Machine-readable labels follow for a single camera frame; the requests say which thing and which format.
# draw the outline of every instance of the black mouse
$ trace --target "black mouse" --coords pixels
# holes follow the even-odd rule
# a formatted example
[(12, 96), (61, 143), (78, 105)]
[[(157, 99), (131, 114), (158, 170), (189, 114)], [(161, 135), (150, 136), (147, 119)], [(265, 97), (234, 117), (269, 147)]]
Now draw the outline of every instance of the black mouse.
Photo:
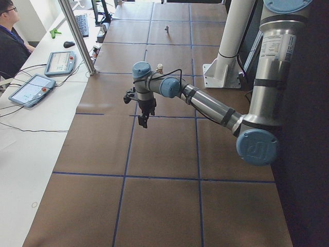
[(69, 47), (74, 46), (74, 45), (75, 45), (75, 43), (72, 42), (72, 41), (65, 41), (64, 44), (63, 44), (64, 48), (69, 48)]

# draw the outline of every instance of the blue lanyard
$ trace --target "blue lanyard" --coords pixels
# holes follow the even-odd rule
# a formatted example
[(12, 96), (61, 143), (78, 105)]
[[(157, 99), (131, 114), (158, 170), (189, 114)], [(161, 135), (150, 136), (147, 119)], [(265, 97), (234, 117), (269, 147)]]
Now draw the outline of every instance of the blue lanyard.
[(2, 29), (3, 31), (5, 31), (7, 34), (9, 34), (15, 40), (17, 40), (21, 45), (24, 46), (25, 49), (27, 49), (29, 51), (29, 53), (31, 53), (30, 50), (25, 46), (24, 41), (22, 40), (22, 38), (17, 37), (13, 32), (11, 32), (10, 30), (8, 30), (7, 28), (5, 28), (2, 25), (0, 25), (0, 29)]

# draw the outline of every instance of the person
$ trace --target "person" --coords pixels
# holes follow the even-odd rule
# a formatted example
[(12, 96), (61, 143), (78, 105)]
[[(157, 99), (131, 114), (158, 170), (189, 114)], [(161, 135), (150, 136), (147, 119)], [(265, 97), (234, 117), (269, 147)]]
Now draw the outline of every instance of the person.
[(0, 0), (0, 76), (5, 79), (14, 77), (34, 51), (13, 28), (19, 20), (13, 2)]

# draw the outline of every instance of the tablet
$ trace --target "tablet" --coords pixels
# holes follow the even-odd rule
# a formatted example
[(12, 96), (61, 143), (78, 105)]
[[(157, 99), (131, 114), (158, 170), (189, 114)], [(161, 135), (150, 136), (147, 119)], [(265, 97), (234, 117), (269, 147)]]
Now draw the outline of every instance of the tablet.
[(50, 53), (45, 75), (48, 77), (69, 75), (74, 69), (76, 55), (73, 51), (58, 51)]
[(55, 84), (55, 80), (35, 74), (8, 99), (25, 107), (32, 107), (52, 91)]

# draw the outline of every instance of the white table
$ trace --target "white table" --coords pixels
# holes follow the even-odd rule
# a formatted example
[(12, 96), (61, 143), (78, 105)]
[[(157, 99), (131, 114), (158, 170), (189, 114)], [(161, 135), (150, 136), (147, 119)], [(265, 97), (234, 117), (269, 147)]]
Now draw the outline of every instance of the white table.
[[(93, 12), (76, 10), (75, 14), (88, 13), (89, 37), (84, 38), (87, 49), (96, 43), (99, 28), (95, 27)], [(61, 14), (50, 28), (52, 30), (63, 18)], [(65, 41), (74, 41), (68, 23), (64, 22), (52, 39), (47, 32), (35, 51), (22, 68), (45, 64), (50, 52), (72, 50), (77, 55), (76, 67), (82, 57), (77, 45), (65, 49)], [(44, 74), (45, 67), (25, 70), (31, 75)], [(0, 117), (0, 122), (23, 130), (68, 130), (76, 107), (87, 84), (89, 73), (84, 64), (61, 87), (56, 88), (32, 109), (22, 108), (8, 116)], [(59, 84), (66, 76), (54, 77)], [(12, 83), (22, 84), (29, 76), (19, 73)], [(0, 109), (14, 105), (8, 100), (17, 87), (9, 87), (0, 97)], [(0, 110), (1, 115), (11, 113), (19, 107)], [(64, 143), (66, 133), (22, 132), (0, 125), (0, 246), (22, 246), (28, 234), (39, 203), (51, 176), (54, 165)]]

